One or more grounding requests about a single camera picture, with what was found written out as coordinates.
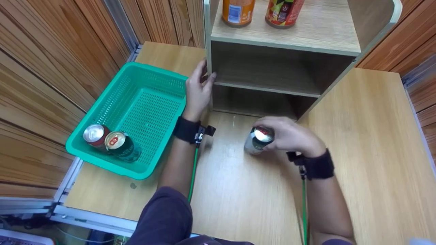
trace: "red can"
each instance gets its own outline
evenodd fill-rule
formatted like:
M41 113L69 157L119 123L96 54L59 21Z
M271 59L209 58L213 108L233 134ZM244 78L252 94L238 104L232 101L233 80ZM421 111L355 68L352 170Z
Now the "red can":
M265 20L276 28L289 28L297 20L304 0L269 0Z
M105 138L110 130L105 125L92 124L83 131L83 139L98 150L108 153L105 146Z

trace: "right hand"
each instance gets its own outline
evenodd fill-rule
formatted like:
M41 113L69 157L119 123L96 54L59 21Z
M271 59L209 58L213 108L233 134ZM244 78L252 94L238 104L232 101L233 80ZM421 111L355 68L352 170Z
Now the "right hand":
M298 151L306 157L319 157L326 152L326 145L309 129L287 117L266 116L253 124L274 130L274 141L264 150Z

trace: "sleeve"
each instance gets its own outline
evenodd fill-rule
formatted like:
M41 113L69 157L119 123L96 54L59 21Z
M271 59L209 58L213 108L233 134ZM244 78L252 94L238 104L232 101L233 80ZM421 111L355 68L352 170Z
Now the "sleeve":
M159 188L142 210L126 245L176 244L189 237L192 209L187 198L170 187Z

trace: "wristband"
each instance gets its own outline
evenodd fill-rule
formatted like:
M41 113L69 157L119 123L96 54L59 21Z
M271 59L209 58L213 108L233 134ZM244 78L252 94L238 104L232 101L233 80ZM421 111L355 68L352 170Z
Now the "wristband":
M308 180L328 179L334 176L333 160L328 149L319 157L309 158L302 154L297 156L295 152L286 152L288 160L297 166L304 166Z
M176 126L174 126L173 135L190 144L197 144L198 148L203 139L203 134L213 136L215 130L216 128L212 126L203 127L201 121L194 123L179 116Z

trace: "can lid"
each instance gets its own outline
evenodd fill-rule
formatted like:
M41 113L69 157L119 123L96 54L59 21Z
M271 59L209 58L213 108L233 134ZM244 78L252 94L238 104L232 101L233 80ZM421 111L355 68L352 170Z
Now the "can lid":
M262 126L255 127L254 136L260 142L270 143L274 140L274 130Z
M103 137L105 134L105 129L100 124L92 124L89 125L84 131L83 131L83 139L86 142L95 142Z
M126 135L122 131L113 131L106 136L105 145L108 149L118 149L126 141Z

